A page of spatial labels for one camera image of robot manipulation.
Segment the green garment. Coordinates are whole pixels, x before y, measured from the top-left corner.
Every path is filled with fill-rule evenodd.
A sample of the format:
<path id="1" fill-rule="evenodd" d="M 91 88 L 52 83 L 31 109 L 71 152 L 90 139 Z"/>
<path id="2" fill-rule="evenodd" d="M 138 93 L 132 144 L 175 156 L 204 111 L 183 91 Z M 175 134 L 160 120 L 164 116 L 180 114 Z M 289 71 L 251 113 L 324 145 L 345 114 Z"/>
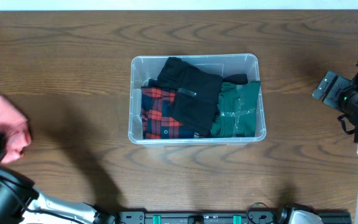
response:
<path id="1" fill-rule="evenodd" d="M 218 96 L 218 111 L 211 128 L 214 138 L 253 138 L 256 130 L 260 82 L 236 85 L 224 82 Z"/>

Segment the black garment pile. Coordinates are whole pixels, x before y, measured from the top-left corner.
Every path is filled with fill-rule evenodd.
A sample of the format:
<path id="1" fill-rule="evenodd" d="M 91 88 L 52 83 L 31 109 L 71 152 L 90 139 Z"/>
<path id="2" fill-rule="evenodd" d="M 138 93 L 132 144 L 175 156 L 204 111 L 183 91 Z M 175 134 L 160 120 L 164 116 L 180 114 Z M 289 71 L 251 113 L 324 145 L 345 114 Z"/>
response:
<path id="1" fill-rule="evenodd" d="M 235 74 L 223 78 L 219 75 L 204 72 L 180 58 L 169 57 L 157 79 L 150 79 L 148 86 L 219 92 L 223 82 L 243 85 L 248 83 L 248 78 L 246 74 Z"/>

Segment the red plaid flannel garment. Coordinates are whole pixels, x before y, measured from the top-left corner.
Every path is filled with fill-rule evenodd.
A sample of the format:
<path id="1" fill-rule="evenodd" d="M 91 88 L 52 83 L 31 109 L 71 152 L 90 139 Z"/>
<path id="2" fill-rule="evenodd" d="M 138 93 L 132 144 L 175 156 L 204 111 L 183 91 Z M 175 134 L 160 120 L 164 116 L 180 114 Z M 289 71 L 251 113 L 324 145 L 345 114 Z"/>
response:
<path id="1" fill-rule="evenodd" d="M 172 117 L 176 90 L 143 86 L 141 88 L 142 135 L 144 139 L 193 139 L 195 132 Z"/>

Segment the pink garment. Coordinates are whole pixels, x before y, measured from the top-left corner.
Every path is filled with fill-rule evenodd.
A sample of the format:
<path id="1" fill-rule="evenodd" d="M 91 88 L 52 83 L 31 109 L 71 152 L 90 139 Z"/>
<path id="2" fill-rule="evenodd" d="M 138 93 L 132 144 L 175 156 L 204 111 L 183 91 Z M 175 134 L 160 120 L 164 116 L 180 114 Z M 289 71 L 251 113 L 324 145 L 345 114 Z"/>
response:
<path id="1" fill-rule="evenodd" d="M 2 164 L 23 157 L 23 150 L 32 142 L 27 118 L 5 97 L 0 95 L 0 132 L 6 137 L 6 155 Z"/>

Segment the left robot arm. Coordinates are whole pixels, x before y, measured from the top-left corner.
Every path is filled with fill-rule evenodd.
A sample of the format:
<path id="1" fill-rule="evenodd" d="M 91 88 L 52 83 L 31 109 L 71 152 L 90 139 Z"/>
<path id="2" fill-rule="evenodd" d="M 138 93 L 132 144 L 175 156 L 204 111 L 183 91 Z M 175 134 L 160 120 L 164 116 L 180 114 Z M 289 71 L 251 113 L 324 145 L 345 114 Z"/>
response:
<path id="1" fill-rule="evenodd" d="M 3 167 L 6 142 L 0 132 L 0 223 L 117 223 L 117 215 L 95 205 L 49 197 L 26 176 Z"/>

